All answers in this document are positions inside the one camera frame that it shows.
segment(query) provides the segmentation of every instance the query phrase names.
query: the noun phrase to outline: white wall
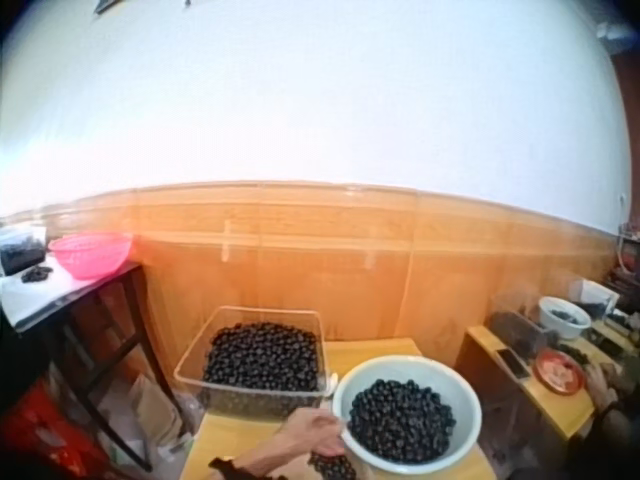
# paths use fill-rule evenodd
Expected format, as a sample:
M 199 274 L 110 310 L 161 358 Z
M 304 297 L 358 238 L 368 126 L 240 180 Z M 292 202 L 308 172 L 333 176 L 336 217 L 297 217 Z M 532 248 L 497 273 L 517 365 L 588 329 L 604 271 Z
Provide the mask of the white wall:
M 558 0 L 47 0 L 6 47 L 0 214 L 133 186 L 414 187 L 615 232 L 615 74 Z

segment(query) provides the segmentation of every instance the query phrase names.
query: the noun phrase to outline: wooden table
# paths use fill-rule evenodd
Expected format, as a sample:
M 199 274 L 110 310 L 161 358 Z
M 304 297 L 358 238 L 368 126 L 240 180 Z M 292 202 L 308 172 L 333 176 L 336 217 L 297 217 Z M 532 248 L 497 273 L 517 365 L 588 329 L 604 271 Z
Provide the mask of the wooden table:
M 330 370 L 340 377 L 359 363 L 382 355 L 421 355 L 418 347 L 410 339 L 327 342 L 326 353 Z M 209 477 L 207 465 L 213 458 L 235 457 L 268 438 L 278 427 L 277 423 L 252 422 L 206 414 L 181 480 L 206 480 Z M 379 470 L 374 472 L 376 479 L 397 478 Z M 447 470 L 413 478 L 493 480 L 496 477 L 484 453 L 475 445 L 465 458 Z
M 605 329 L 611 330 L 605 325 L 598 326 L 598 331 L 609 337 L 611 337 L 610 333 L 616 333 L 613 331 L 606 332 Z M 496 364 L 500 368 L 506 371 L 506 368 L 497 361 L 496 354 L 498 350 L 507 348 L 502 340 L 483 326 L 471 327 L 467 330 L 467 335 L 480 345 L 482 349 L 496 361 Z M 581 350 L 589 356 L 593 363 L 615 364 L 602 350 L 599 350 L 582 337 L 564 343 Z M 529 373 L 531 373 L 531 377 L 516 383 L 522 388 L 536 407 L 540 409 L 542 414 L 549 420 L 562 438 L 568 440 L 575 435 L 593 415 L 594 407 L 591 398 L 584 389 L 570 397 L 553 393 L 535 378 L 529 367 L 527 368 Z

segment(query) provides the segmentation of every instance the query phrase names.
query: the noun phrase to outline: red plate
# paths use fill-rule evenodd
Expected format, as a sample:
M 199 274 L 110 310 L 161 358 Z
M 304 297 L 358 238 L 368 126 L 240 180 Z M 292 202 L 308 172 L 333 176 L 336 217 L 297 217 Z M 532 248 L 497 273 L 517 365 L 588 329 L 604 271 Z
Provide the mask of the red plate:
M 580 365 L 556 350 L 542 350 L 536 357 L 533 372 L 545 387 L 559 395 L 574 395 L 584 385 Z

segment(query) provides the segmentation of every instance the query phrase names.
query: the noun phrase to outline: pink bowl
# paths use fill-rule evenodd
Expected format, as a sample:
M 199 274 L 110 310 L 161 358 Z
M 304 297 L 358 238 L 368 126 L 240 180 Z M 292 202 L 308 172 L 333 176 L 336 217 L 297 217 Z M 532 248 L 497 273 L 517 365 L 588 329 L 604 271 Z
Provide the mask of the pink bowl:
M 78 280 L 106 277 L 124 263 L 131 250 L 132 235 L 79 233 L 49 244 L 62 267 Z

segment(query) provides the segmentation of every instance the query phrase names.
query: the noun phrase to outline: white bowl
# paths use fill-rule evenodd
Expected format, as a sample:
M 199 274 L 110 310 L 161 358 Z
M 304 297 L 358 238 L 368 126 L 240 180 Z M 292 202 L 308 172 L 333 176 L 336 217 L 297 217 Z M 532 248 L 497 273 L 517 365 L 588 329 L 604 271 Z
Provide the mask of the white bowl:
M 591 317 L 577 305 L 556 297 L 542 297 L 538 301 L 540 307 L 540 323 L 551 330 L 555 330 L 560 337 L 565 340 L 571 340 L 580 336 L 580 334 L 591 327 Z M 577 325 L 556 317 L 552 310 L 560 310 L 567 312 L 578 321 Z
M 413 380 L 420 387 L 431 387 L 443 403 L 451 406 L 456 426 L 449 449 L 440 457 L 419 465 L 406 465 L 384 460 L 362 447 L 344 430 L 342 438 L 358 457 L 374 467 L 401 475 L 421 475 L 453 465 L 473 447 L 480 434 L 482 410 L 478 396 L 467 381 L 449 367 L 423 357 L 390 355 L 364 362 L 351 370 L 341 381 L 333 397 L 333 413 L 345 423 L 350 419 L 355 396 L 378 380 Z

